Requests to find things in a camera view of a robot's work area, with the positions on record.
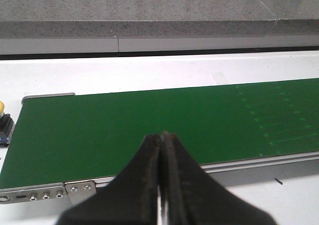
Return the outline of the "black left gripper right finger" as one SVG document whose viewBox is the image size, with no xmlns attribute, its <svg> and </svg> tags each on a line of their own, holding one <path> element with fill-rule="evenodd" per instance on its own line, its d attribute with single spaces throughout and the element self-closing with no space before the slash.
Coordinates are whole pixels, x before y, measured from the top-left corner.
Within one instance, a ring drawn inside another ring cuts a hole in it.
<svg viewBox="0 0 319 225">
<path fill-rule="evenodd" d="M 170 225 L 274 225 L 265 211 L 217 183 L 178 137 L 161 136 L 161 181 Z"/>
</svg>

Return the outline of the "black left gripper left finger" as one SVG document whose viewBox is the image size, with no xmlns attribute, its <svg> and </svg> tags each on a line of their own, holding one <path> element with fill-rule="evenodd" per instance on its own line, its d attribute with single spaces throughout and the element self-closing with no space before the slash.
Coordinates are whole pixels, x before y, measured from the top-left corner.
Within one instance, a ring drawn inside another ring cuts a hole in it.
<svg viewBox="0 0 319 225">
<path fill-rule="evenodd" d="M 155 225 L 160 136 L 146 135 L 129 164 L 105 188 L 65 211 L 59 225 Z"/>
</svg>

